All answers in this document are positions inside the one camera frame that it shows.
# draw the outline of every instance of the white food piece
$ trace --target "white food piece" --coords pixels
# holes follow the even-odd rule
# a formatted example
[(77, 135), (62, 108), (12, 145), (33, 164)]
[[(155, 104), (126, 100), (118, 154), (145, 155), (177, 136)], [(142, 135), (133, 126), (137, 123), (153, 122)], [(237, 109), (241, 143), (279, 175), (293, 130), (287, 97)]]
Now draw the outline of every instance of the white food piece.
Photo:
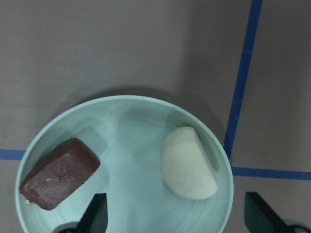
[(188, 199), (207, 199), (219, 188), (213, 166), (193, 127), (177, 128), (165, 138), (161, 172), (166, 185)]

